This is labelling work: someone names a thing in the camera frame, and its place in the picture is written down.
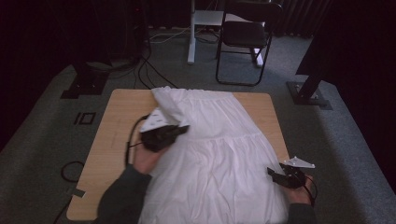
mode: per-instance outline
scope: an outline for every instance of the forearm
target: forearm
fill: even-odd
[[[306,203],[291,203],[288,224],[316,224],[314,208]]]
[[[142,175],[132,165],[128,165],[103,195],[97,222],[137,223],[150,179],[150,175]]]

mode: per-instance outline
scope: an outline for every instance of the chair backrest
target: chair backrest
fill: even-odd
[[[260,0],[228,0],[224,8],[226,14],[234,14],[246,21],[265,22],[271,28],[278,22],[282,14],[282,6],[267,1]]]

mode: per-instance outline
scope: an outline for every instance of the black metal base plate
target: black metal base plate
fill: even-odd
[[[64,91],[61,99],[77,99],[80,95],[101,95],[108,75],[109,73],[106,72],[96,72],[92,83],[88,85],[79,84],[80,81],[77,75],[69,90]]]
[[[322,110],[332,110],[332,106],[328,100],[323,99],[320,90],[317,89],[309,99],[299,97],[298,92],[304,85],[303,82],[286,82],[288,85],[293,102],[297,105],[318,105]]]

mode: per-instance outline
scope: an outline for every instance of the table top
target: table top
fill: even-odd
[[[289,154],[267,93],[233,92],[274,148],[279,161]],[[135,122],[157,106],[149,90],[114,90],[92,143],[90,155],[78,181],[82,198],[73,196],[67,210],[70,220],[94,220],[96,209],[106,189],[124,169],[124,152]]]

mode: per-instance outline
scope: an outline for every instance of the person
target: person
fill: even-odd
[[[145,149],[143,144],[137,145],[133,163],[128,164],[119,179],[106,190],[99,202],[98,218],[93,223],[138,223],[151,179],[149,173],[167,150],[168,148],[164,148],[159,152],[152,152]],[[311,182],[307,181],[306,186],[310,189]],[[306,190],[303,187],[283,189],[290,201],[288,224],[317,223]]]

